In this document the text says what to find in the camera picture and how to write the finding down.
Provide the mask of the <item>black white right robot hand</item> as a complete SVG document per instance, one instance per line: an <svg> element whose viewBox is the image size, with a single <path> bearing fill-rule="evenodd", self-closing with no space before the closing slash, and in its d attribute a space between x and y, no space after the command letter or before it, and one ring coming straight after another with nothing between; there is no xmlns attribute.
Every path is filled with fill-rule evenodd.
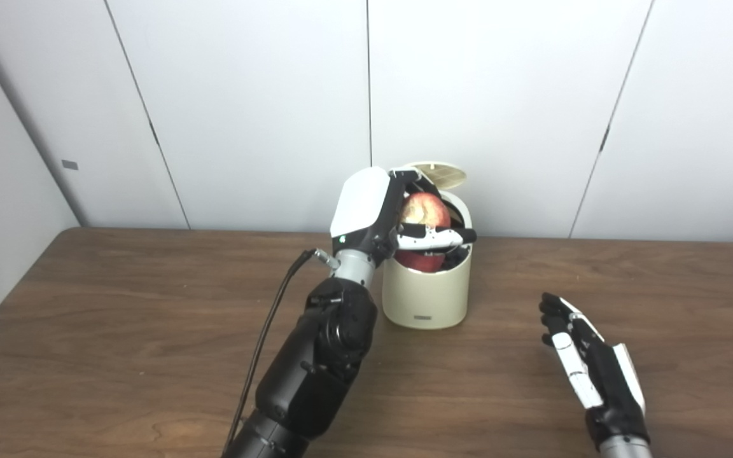
<svg viewBox="0 0 733 458"><path fill-rule="evenodd" d="M542 293L539 311L542 342L557 354L599 456L651 457L646 401L627 346L606 342L561 296Z"/></svg>

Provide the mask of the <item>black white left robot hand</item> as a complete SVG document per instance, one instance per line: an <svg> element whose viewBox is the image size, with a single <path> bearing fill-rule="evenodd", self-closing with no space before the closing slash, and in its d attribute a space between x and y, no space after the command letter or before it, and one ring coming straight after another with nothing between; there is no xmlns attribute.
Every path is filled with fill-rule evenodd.
<svg viewBox="0 0 733 458"><path fill-rule="evenodd" d="M419 162L403 167L369 167L344 183L330 226L332 256L344 264L345 255L360 254L378 267L398 250L449 253L477 240L472 228L433 223L404 223L401 208L415 193L430 193L443 203L444 191L459 186L465 173L442 162Z"/></svg>

